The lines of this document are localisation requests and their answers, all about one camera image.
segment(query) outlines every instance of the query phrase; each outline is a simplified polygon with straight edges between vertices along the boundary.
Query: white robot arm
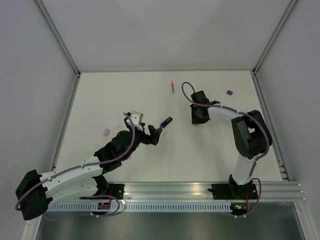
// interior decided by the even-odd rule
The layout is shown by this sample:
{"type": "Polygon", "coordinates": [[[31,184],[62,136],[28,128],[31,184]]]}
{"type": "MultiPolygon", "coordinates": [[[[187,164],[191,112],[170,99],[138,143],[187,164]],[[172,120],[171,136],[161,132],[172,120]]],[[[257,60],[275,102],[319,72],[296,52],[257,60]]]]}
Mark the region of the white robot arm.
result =
{"type": "Polygon", "coordinates": [[[232,128],[234,143],[239,152],[237,164],[227,184],[212,184],[208,189],[217,200],[258,199],[257,189],[252,181],[252,174],[257,160],[267,154],[273,140],[266,123],[258,110],[239,112],[223,106],[219,101],[210,102],[204,91],[195,92],[189,82],[181,86],[182,93],[192,104],[192,124],[205,124],[209,120],[221,122],[232,128]],[[193,89],[192,100],[186,95],[184,85],[193,89]]]}
{"type": "Polygon", "coordinates": [[[139,144],[158,144],[161,128],[149,125],[150,135],[147,135],[143,114],[132,111],[125,115],[124,123],[129,131],[118,132],[88,159],[61,170],[41,174],[36,170],[27,172],[15,191],[18,199],[15,208],[22,212],[25,220],[34,219],[61,202],[107,195],[109,184],[103,174],[120,167],[139,144]]]}

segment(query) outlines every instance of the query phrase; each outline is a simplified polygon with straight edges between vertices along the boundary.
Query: floor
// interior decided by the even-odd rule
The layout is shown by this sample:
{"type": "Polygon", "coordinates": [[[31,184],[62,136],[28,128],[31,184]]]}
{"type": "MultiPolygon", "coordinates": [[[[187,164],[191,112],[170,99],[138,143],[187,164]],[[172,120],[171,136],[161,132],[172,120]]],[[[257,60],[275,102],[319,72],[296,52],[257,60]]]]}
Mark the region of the floor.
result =
{"type": "MultiPolygon", "coordinates": [[[[184,81],[204,90],[210,101],[249,112],[261,110],[249,71],[100,72],[81,75],[57,169],[76,164],[126,130],[123,113],[144,114],[156,128],[168,117],[157,146],[141,144],[122,166],[105,177],[110,182],[221,182],[233,172],[238,151],[232,129],[216,121],[191,124],[184,81]],[[171,80],[175,94],[172,93],[171,80]],[[104,136],[105,129],[111,129],[104,136]]],[[[192,93],[186,86],[186,93],[192,93]]],[[[254,174],[262,181],[281,181],[273,148],[254,174]]]]}

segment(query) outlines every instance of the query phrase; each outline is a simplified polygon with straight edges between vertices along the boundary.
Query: small purple cube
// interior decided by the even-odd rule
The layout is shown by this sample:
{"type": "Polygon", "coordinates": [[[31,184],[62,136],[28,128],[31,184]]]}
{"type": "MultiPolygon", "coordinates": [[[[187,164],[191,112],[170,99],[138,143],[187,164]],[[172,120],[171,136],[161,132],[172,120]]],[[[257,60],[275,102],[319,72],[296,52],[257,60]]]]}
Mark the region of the small purple cube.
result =
{"type": "Polygon", "coordinates": [[[107,129],[105,129],[103,135],[108,137],[110,132],[111,132],[111,130],[109,128],[107,128],[107,129]]]}
{"type": "Polygon", "coordinates": [[[234,94],[234,92],[233,91],[231,91],[231,90],[228,90],[227,92],[226,92],[226,94],[228,94],[228,95],[232,95],[232,94],[234,94]]]}

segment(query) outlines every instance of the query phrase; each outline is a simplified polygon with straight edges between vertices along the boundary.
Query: mounting plate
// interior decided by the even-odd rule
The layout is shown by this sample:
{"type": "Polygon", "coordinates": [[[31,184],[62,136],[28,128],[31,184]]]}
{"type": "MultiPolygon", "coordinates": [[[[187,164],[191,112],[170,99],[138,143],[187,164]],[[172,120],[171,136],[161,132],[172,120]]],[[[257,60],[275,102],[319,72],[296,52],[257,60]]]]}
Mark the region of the mounting plate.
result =
{"type": "Polygon", "coordinates": [[[212,184],[211,188],[209,188],[208,191],[212,193],[214,200],[246,200],[246,194],[248,195],[248,198],[250,200],[258,199],[258,192],[255,184],[251,184],[247,188],[247,190],[239,194],[237,198],[233,196],[232,192],[228,187],[228,183],[212,184]]]}
{"type": "Polygon", "coordinates": [[[125,185],[117,183],[109,183],[108,194],[118,200],[124,199],[125,185]]]}

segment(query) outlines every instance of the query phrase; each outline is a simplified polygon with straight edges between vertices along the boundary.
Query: black marker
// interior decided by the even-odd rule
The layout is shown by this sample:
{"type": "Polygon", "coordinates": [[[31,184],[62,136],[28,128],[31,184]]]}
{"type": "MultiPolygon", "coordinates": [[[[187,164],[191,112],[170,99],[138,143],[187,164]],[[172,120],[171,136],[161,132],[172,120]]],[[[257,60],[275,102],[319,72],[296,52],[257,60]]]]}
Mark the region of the black marker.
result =
{"type": "Polygon", "coordinates": [[[164,129],[172,120],[172,117],[168,117],[163,123],[160,124],[160,129],[164,129]]]}

